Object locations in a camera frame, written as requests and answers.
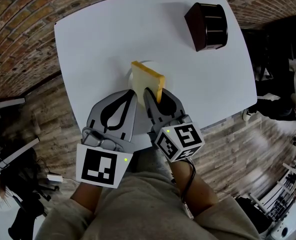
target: forearm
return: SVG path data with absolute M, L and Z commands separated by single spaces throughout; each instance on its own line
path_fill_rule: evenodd
M 95 212 L 103 188 L 87 183 L 81 183 L 71 196 L 78 204 L 91 212 Z
M 172 162 L 169 163 L 169 166 L 180 193 L 183 193 L 192 175 L 192 166 L 184 161 Z M 187 203 L 192 215 L 197 216 L 201 212 L 216 204 L 218 202 L 218 197 L 209 185 L 205 183 L 196 173 L 184 200 Z

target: person's left arm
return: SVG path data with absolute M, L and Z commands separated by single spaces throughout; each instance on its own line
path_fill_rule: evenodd
M 78 240 L 94 219 L 102 187 L 81 183 L 72 197 L 54 207 L 36 240 Z

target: shirt sleeve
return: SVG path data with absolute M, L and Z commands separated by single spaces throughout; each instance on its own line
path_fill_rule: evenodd
M 218 240 L 260 239 L 255 226 L 232 197 L 203 211 L 194 221 Z
M 94 214 L 72 199 L 54 207 L 41 225 L 36 240 L 79 240 Z

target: table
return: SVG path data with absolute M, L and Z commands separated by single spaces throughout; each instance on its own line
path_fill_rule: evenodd
M 223 48 L 196 52 L 184 15 L 196 3 L 219 4 L 227 18 Z M 237 20 L 226 0 L 105 0 L 54 26 L 60 68 L 80 130 L 95 103 L 128 89 L 132 61 L 153 61 L 200 128 L 257 101 L 254 74 Z M 132 142 L 151 146 L 143 107 Z

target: equipment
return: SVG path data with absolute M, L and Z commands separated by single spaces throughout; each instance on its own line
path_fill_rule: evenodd
M 197 124 L 171 92 L 162 89 L 158 103 L 146 88 L 143 99 L 153 124 L 148 135 L 170 162 L 192 157 L 204 145 Z M 93 106 L 82 130 L 82 144 L 77 146 L 77 181 L 118 187 L 136 150 L 131 143 L 136 107 L 137 95 L 133 90 L 113 93 Z

